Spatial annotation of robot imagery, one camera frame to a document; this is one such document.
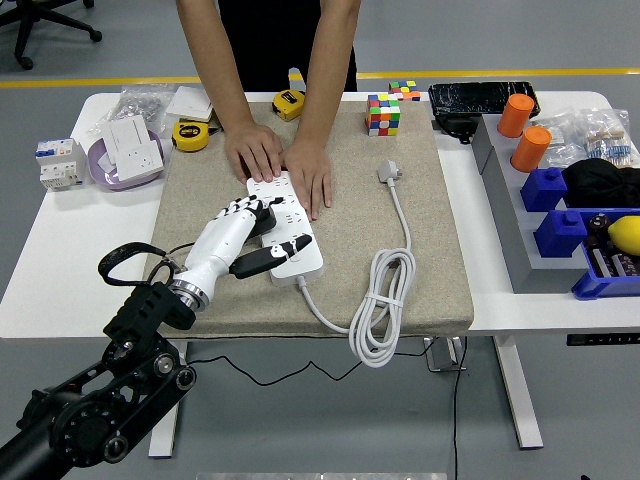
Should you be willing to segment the person's right hand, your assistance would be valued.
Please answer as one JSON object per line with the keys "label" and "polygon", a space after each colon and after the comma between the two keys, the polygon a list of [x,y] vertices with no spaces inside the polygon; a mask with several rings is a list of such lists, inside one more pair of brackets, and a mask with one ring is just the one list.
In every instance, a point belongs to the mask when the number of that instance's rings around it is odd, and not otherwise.
{"label": "person's right hand", "polygon": [[280,138],[254,121],[225,128],[225,153],[236,178],[270,182],[281,174]]}

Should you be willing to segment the person's left hand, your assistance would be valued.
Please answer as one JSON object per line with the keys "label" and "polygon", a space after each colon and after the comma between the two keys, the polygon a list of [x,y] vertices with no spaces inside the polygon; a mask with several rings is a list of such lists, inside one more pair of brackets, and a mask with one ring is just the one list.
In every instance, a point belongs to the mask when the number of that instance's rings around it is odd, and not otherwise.
{"label": "person's left hand", "polygon": [[296,138],[281,157],[309,220],[318,220],[321,208],[330,208],[333,201],[332,163],[326,145]]}

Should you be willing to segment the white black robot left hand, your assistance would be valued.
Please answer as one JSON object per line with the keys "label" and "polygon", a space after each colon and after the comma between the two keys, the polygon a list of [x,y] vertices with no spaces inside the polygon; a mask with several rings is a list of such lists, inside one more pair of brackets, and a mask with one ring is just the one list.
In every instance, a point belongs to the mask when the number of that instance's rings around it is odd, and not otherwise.
{"label": "white black robot left hand", "polygon": [[232,274],[245,279],[276,268],[305,249],[312,236],[301,234],[274,246],[243,255],[245,242],[276,226],[271,204],[255,195],[231,202],[211,220],[191,248],[185,270],[174,277],[169,289],[185,303],[208,304],[216,281]]}

